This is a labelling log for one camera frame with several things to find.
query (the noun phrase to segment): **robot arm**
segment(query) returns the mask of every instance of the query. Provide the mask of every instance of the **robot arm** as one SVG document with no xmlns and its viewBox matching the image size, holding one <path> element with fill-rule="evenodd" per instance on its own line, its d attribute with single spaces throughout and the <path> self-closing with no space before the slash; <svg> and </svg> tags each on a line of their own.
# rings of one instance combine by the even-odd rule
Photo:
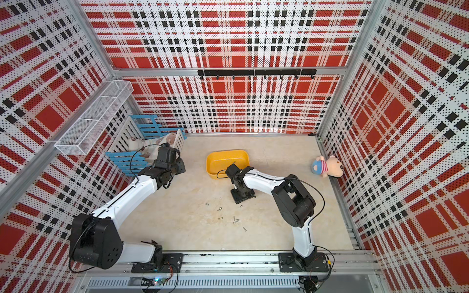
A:
<svg viewBox="0 0 469 293">
<path fill-rule="evenodd" d="M 283 219 L 292 226 L 295 261 L 299 267 L 308 268 L 317 252 L 310 233 L 316 202 L 301 181 L 292 174 L 276 177 L 250 166 L 241 170 L 235 164 L 227 168 L 226 175 L 234 184 L 231 195 L 237 204 L 255 197 L 253 189 L 273 196 Z"/>
<path fill-rule="evenodd" d="M 150 194 L 162 186 L 168 188 L 173 177 L 185 172 L 179 151 L 169 146 L 159 149 L 153 165 L 138 173 L 132 183 L 115 199 L 95 210 L 91 215 L 80 214 L 72 222 L 70 259 L 108 269 L 116 263 L 139 263 L 141 272 L 161 268 L 162 246 L 156 242 L 122 242 L 117 230 L 127 216 Z M 307 268 L 316 254 L 312 244 L 310 222 L 315 201 L 294 175 L 275 177 L 235 164 L 226 174 L 234 184 L 231 194 L 236 203 L 255 197 L 257 189 L 271 194 L 285 221 L 292 226 L 295 240 L 293 253 L 298 266 Z"/>
<path fill-rule="evenodd" d="M 186 171 L 179 151 L 163 144 L 152 166 L 138 176 L 91 215 L 80 214 L 72 222 L 70 259 L 108 269 L 115 263 L 152 263 L 162 265 L 162 247 L 152 243 L 122 242 L 117 230 L 127 216 L 149 195 L 162 186 L 168 188 L 177 174 Z"/>
</svg>

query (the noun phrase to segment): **perforated metal wall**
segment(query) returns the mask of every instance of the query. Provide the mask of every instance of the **perforated metal wall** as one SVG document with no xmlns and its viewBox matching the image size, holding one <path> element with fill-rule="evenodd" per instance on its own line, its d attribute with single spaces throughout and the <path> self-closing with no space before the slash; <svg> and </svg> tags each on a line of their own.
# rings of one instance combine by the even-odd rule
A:
<svg viewBox="0 0 469 293">
<path fill-rule="evenodd" d="M 468 31 L 468 1 L 388 1 L 324 138 L 393 291 L 469 290 Z"/>
<path fill-rule="evenodd" d="M 368 1 L 80 0 L 116 68 L 345 66 Z"/>
<path fill-rule="evenodd" d="M 127 77 L 144 113 L 197 132 L 316 132 L 338 75 Z"/>
<path fill-rule="evenodd" d="M 0 4 L 0 189 L 108 73 L 63 1 Z"/>
<path fill-rule="evenodd" d="M 58 155 L 0 224 L 0 291 L 67 292 L 73 217 L 90 213 L 129 183 L 104 154 L 125 122 L 121 108 L 87 156 Z M 72 263 L 75 270 L 80 263 Z"/>
</svg>

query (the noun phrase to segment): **beige floor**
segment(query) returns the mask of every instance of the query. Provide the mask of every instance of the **beige floor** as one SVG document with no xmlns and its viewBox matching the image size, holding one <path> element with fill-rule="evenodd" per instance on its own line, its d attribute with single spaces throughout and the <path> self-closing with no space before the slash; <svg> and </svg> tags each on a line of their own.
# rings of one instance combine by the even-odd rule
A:
<svg viewBox="0 0 469 293">
<path fill-rule="evenodd" d="M 292 249 L 291 226 L 281 217 L 271 195 L 255 191 L 256 198 L 237 205 L 231 197 L 230 180 L 214 180 L 206 173 L 208 154 L 234 149 L 247 151 L 250 165 L 261 172 L 295 174 L 318 188 L 326 205 L 313 221 L 314 243 L 328 249 L 353 249 L 329 179 L 310 171 L 311 162 L 320 153 L 315 137 L 308 136 L 188 137 L 181 153 L 186 172 L 175 176 L 169 189 L 161 188 L 147 197 L 129 215 L 119 229 L 122 240 L 153 239 L 164 250 Z M 323 201 L 312 188 L 306 188 L 318 213 Z M 233 224 L 233 217 L 239 222 Z"/>
</svg>

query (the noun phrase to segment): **pink teddy bear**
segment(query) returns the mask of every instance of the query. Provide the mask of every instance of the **pink teddy bear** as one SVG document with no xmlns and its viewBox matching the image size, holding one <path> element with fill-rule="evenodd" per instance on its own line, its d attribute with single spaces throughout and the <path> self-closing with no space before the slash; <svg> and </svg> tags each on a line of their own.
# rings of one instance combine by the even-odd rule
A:
<svg viewBox="0 0 469 293">
<path fill-rule="evenodd" d="M 320 156 L 311 164 L 311 171 L 322 177 L 327 175 L 341 177 L 344 174 L 344 166 L 335 156 L 330 156 L 327 161 L 324 160 L 324 156 Z"/>
</svg>

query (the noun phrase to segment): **yellow bowl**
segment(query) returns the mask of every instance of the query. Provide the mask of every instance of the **yellow bowl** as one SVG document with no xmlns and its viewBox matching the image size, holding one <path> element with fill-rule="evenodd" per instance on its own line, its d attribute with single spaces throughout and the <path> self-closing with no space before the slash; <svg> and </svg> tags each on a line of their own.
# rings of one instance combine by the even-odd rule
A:
<svg viewBox="0 0 469 293">
<path fill-rule="evenodd" d="M 249 156 L 243 150 L 216 151 L 207 156 L 207 173 L 212 179 L 225 178 L 225 171 L 231 164 L 244 169 L 249 166 Z"/>
</svg>

